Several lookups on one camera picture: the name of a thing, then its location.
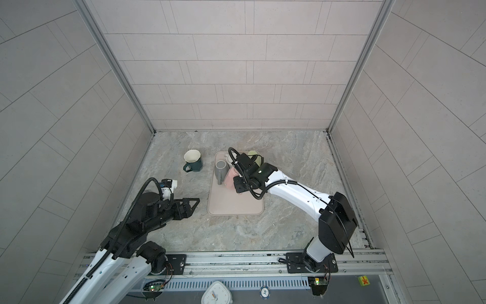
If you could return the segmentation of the pink mug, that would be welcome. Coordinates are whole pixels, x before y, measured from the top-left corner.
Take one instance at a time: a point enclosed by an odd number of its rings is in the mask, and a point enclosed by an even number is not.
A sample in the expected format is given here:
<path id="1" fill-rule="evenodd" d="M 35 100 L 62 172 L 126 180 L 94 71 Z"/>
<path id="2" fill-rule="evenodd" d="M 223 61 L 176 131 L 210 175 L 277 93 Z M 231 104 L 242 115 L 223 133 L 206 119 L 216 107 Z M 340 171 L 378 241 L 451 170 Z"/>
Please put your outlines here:
<path id="1" fill-rule="evenodd" d="M 234 178 L 235 177 L 240 177 L 240 174 L 235 167 L 232 167 L 228 171 L 228 173 L 225 177 L 225 180 L 224 180 L 224 185 L 227 189 L 235 190 L 235 186 L 234 186 Z"/>

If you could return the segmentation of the dark green mug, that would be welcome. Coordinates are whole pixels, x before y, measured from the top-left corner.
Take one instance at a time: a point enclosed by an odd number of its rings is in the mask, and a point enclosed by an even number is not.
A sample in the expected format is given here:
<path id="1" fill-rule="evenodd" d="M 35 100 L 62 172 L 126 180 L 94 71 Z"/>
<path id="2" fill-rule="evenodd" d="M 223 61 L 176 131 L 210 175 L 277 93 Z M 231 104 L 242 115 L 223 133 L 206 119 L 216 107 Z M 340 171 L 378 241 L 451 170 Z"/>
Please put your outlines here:
<path id="1" fill-rule="evenodd" d="M 186 164 L 183 167 L 184 172 L 200 172 L 203 168 L 201 152 L 197 149 L 191 149 L 184 155 Z"/>

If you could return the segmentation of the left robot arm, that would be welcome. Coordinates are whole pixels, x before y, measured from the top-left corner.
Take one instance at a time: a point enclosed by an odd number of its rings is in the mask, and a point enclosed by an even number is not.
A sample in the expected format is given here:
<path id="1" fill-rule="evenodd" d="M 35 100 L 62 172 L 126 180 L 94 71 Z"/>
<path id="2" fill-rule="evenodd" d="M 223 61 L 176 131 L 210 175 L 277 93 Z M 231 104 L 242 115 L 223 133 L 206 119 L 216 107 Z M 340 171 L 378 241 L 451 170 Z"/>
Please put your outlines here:
<path id="1" fill-rule="evenodd" d="M 149 283 L 142 292 L 156 299 L 174 275 L 182 274 L 185 255 L 170 258 L 162 246 L 147 240 L 150 232 L 169 221 L 190 218 L 199 205 L 198 198 L 176 199 L 176 187 L 176 181 L 154 177 L 143 184 L 124 219 L 102 241 L 62 303 L 120 303 L 150 274 L 162 279 Z"/>

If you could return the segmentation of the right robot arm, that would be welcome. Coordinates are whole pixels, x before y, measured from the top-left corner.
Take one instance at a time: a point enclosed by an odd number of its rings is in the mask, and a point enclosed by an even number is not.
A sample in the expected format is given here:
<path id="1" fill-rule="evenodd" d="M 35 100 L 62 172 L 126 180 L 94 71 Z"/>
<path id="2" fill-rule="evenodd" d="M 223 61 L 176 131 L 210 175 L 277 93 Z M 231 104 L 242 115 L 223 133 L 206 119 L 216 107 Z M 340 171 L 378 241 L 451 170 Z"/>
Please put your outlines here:
<path id="1" fill-rule="evenodd" d="M 356 214 L 348 199 L 340 192 L 321 193 L 291 179 L 274 165 L 256 163 L 255 156 L 228 149 L 232 165 L 240 175 L 237 190 L 248 191 L 255 199 L 264 195 L 279 196 L 311 216 L 318 223 L 318 235 L 303 252 L 301 265 L 310 272 L 320 272 L 331 254 L 353 253 L 350 240 L 358 226 Z"/>

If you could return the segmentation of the light green mug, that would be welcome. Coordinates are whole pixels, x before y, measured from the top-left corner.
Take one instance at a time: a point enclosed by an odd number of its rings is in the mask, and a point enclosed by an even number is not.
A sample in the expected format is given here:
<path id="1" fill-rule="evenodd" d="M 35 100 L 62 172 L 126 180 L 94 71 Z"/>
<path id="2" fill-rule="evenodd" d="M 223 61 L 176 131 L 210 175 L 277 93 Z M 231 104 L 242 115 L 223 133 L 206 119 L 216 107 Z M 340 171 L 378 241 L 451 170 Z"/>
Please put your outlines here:
<path id="1" fill-rule="evenodd" d="M 263 163 L 263 157 L 256 151 L 249 151 L 248 152 L 248 157 L 255 162 L 258 167 L 260 167 Z"/>

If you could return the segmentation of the white mug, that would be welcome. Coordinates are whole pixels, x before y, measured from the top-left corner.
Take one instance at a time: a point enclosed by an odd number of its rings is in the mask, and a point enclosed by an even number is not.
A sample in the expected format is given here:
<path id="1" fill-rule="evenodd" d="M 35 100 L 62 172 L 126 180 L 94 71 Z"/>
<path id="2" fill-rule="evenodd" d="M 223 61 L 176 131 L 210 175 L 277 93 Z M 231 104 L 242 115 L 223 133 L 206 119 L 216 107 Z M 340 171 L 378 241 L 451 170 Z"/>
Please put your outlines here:
<path id="1" fill-rule="evenodd" d="M 233 167 L 233 164 L 232 164 L 232 159 L 231 159 L 231 157 L 230 157 L 230 155 L 229 155 L 229 154 L 226 154 L 226 155 L 225 155 L 225 161 L 227 162 L 227 164 L 228 164 L 228 166 L 229 166 L 230 168 L 231 168 L 231 167 Z"/>

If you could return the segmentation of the grey mug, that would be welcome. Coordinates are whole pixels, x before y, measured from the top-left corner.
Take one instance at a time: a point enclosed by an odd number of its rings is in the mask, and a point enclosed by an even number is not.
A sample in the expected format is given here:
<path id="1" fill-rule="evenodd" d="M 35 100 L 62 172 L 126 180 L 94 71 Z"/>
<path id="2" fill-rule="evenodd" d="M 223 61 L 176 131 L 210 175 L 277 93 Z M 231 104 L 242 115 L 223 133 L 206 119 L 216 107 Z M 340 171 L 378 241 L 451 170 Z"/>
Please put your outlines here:
<path id="1" fill-rule="evenodd" d="M 225 160 L 215 162 L 215 178 L 218 185 L 222 185 L 229 172 L 229 165 Z"/>

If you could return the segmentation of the beige plastic tray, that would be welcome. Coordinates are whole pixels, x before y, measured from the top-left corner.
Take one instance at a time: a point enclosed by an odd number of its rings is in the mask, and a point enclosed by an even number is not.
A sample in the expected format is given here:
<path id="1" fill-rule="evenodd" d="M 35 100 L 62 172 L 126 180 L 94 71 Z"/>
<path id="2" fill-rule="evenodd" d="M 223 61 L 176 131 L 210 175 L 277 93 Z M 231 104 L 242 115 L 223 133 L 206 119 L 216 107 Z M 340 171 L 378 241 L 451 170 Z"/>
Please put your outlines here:
<path id="1" fill-rule="evenodd" d="M 234 189 L 226 188 L 224 184 L 218 185 L 213 173 L 208 198 L 210 215 L 260 215 L 263 211 L 263 200 L 255 200 L 249 192 L 239 194 Z"/>

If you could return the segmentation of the left circuit board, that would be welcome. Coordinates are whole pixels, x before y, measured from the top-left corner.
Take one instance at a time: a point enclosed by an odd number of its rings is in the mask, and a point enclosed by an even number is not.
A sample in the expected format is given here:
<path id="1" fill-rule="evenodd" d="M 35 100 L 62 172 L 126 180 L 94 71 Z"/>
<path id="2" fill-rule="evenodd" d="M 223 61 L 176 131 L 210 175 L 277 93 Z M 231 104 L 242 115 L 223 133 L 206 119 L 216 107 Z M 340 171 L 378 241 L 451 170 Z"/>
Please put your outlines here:
<path id="1" fill-rule="evenodd" d="M 150 292 L 150 293 L 162 292 L 163 289 L 165 288 L 165 283 L 166 281 L 162 279 L 149 281 L 144 285 L 143 291 Z"/>

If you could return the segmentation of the circuit board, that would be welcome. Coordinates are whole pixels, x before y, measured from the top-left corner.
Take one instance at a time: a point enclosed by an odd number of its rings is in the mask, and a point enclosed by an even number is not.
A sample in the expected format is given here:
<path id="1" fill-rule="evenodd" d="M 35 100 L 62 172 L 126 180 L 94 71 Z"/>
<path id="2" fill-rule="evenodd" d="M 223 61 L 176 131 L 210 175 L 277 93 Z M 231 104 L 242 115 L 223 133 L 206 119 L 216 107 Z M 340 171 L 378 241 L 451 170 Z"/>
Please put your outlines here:
<path id="1" fill-rule="evenodd" d="M 144 285 L 143 291 L 150 292 L 150 293 L 162 292 L 163 289 L 165 288 L 165 283 L 166 281 L 162 279 L 149 281 Z"/>
<path id="2" fill-rule="evenodd" d="M 308 277 L 308 286 L 313 296 L 324 296 L 329 286 L 327 277 Z"/>

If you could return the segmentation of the white kitchen timer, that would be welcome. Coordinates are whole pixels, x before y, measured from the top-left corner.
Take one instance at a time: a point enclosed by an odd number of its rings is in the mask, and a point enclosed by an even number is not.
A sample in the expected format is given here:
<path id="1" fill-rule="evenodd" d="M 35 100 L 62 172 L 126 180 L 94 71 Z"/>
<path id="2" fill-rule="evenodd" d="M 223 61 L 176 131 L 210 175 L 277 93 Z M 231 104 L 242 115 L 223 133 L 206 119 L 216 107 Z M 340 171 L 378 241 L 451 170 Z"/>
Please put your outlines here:
<path id="1" fill-rule="evenodd" d="M 232 304 L 233 298 L 228 287 L 220 281 L 213 282 L 201 299 L 202 304 Z"/>

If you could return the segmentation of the round blue badge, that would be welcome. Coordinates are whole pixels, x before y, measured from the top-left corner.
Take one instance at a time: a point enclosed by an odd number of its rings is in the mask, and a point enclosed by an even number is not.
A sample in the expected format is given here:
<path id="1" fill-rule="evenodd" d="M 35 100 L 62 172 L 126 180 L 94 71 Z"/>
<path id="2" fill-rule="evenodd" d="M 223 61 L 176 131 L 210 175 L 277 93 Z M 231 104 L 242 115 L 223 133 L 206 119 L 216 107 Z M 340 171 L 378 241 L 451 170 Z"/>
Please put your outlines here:
<path id="1" fill-rule="evenodd" d="M 259 290 L 259 293 L 262 299 L 268 299 L 270 296 L 270 290 L 267 286 L 262 286 Z"/>

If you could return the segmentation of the right circuit board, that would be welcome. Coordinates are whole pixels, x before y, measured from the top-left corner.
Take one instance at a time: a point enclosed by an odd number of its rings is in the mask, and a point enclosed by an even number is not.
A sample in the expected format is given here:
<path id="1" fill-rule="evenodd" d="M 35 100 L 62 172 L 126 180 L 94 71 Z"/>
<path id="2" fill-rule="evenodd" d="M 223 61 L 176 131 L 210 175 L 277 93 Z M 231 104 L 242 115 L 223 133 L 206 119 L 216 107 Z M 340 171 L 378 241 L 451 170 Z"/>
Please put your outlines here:
<path id="1" fill-rule="evenodd" d="M 308 277 L 308 286 L 313 296 L 324 296 L 329 286 L 327 277 Z"/>

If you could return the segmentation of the yellow sticker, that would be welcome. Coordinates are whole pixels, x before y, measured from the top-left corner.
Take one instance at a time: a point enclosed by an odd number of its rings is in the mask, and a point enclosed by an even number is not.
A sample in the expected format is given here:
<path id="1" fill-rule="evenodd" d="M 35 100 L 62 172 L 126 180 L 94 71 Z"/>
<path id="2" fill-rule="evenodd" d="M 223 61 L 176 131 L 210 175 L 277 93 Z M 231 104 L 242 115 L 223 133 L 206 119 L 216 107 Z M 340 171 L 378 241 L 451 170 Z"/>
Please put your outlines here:
<path id="1" fill-rule="evenodd" d="M 359 281 L 359 284 L 361 286 L 369 286 L 370 285 L 370 280 L 367 276 L 359 276 L 358 281 Z"/>

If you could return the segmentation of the aluminium mounting rail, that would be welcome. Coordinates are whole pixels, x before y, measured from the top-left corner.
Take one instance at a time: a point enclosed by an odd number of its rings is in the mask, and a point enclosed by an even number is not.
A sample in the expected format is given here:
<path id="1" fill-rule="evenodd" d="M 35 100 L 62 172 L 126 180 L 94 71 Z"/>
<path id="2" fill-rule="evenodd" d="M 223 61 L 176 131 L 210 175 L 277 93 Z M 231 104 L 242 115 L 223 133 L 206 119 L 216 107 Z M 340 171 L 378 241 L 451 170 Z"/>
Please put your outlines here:
<path id="1" fill-rule="evenodd" d="M 331 254 L 315 273 L 304 266 L 300 250 L 168 252 L 167 255 L 176 278 L 392 274 L 383 250 L 356 249 L 353 254 Z"/>

